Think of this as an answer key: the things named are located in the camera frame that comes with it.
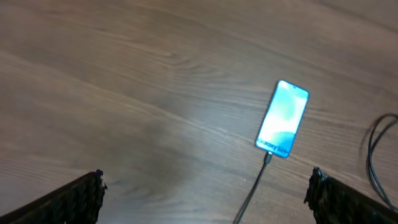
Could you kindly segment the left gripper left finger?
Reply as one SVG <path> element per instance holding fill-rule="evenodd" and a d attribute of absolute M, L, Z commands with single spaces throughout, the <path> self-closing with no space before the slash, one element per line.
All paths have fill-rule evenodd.
<path fill-rule="evenodd" d="M 95 224 L 105 191 L 103 171 L 89 172 L 13 212 L 1 216 L 7 224 Z"/>

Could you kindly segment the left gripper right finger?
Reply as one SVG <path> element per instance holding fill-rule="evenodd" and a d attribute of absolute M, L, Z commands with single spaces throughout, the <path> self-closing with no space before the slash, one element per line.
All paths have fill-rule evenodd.
<path fill-rule="evenodd" d="M 397 212 L 315 167 L 304 202 L 317 224 L 397 224 Z"/>

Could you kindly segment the blue Galaxy smartphone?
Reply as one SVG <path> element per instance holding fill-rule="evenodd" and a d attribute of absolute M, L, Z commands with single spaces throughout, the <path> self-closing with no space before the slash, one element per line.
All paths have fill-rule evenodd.
<path fill-rule="evenodd" d="M 255 140 L 255 146 L 288 158 L 302 122 L 310 94 L 306 89 L 279 80 Z"/>

